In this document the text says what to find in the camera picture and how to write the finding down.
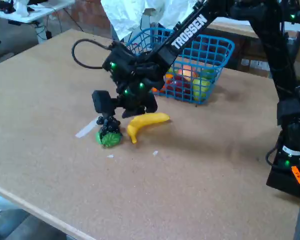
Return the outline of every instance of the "white table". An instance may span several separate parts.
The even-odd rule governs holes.
[[[30,24],[34,21],[37,21],[38,27],[36,27],[35,30],[37,33],[38,42],[40,44],[44,42],[44,39],[46,38],[46,31],[43,18],[60,9],[69,7],[74,3],[75,0],[49,0],[47,2],[39,3],[38,5],[29,5],[30,8],[34,9],[34,11],[29,12],[28,16],[23,17],[17,14],[16,12],[6,14],[0,11],[0,18],[24,24]]]

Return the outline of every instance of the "white paper scrap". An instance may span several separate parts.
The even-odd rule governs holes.
[[[92,129],[94,129],[95,126],[97,126],[97,120],[98,118],[92,120],[87,126],[82,128],[75,136],[80,139],[87,135]]]

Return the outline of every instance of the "green pear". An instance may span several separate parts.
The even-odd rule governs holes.
[[[210,81],[204,77],[195,78],[192,82],[192,92],[194,100],[201,101],[203,98],[205,98],[206,92],[209,90],[210,84]]]

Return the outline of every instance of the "red apple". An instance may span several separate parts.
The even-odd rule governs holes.
[[[190,99],[191,84],[182,76],[176,75],[171,79],[171,82],[166,83],[167,93],[169,95],[174,95],[178,98],[184,97],[185,99]]]

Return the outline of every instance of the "green toy vegetable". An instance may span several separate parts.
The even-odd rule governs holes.
[[[97,132],[95,135],[96,141],[104,146],[105,148],[112,148],[116,145],[118,145],[121,142],[121,133],[113,133],[109,132],[106,135],[103,136],[103,138],[100,138],[100,132]]]

